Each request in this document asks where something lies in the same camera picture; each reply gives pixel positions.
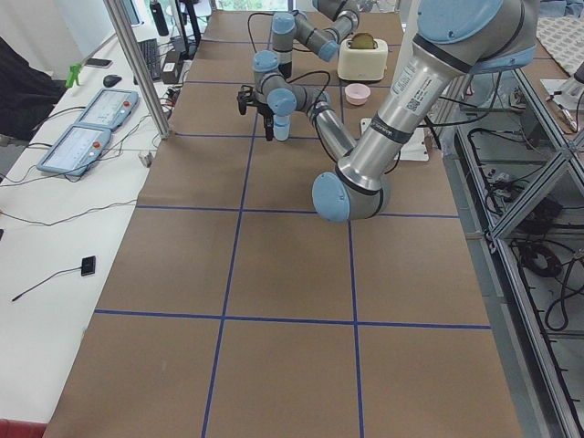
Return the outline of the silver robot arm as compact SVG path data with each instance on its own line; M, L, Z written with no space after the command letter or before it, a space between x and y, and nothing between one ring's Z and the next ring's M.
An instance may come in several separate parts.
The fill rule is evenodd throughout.
M295 41L329 62L339 52L340 43L359 26L360 7L357 1L313 1L312 5L331 20L329 27L318 29L302 12L277 12L273 15L272 50L276 52L278 69L284 78L290 78L292 74Z
M521 68L536 51L537 1L423 1L407 64L369 126L354 138L323 89L289 81L295 43L330 60L359 26L355 1L318 1L315 7L329 27L316 28L300 12L274 15L273 46L254 55L254 82L240 88L237 104L241 112L257 109L268 140L287 137L292 113L307 115L335 162L312 186L317 213L331 222L371 218L386 207L389 166L455 78Z

